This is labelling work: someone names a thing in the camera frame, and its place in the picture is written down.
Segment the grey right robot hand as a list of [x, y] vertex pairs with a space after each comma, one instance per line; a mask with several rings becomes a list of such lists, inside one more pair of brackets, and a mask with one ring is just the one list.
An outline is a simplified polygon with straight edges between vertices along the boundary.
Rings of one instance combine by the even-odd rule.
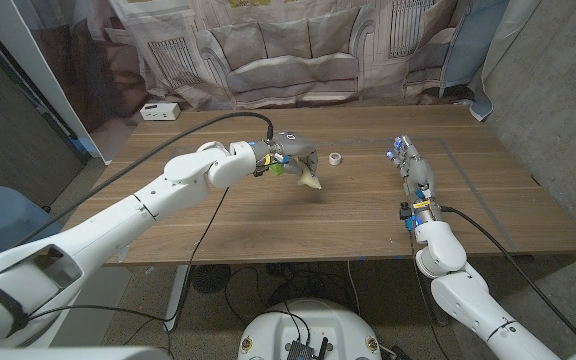
[[408, 230], [427, 222], [441, 221], [436, 200], [435, 176], [429, 163], [419, 154], [407, 135], [394, 140], [394, 149], [386, 153], [399, 169], [407, 200], [400, 203], [399, 216]]

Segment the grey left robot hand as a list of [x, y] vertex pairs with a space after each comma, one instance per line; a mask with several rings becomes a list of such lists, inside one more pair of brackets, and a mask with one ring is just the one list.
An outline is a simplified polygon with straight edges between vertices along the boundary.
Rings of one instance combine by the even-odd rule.
[[266, 171], [275, 175], [283, 173], [315, 179], [318, 165], [316, 145], [294, 131], [283, 131], [269, 140], [250, 142], [256, 157], [254, 176]]

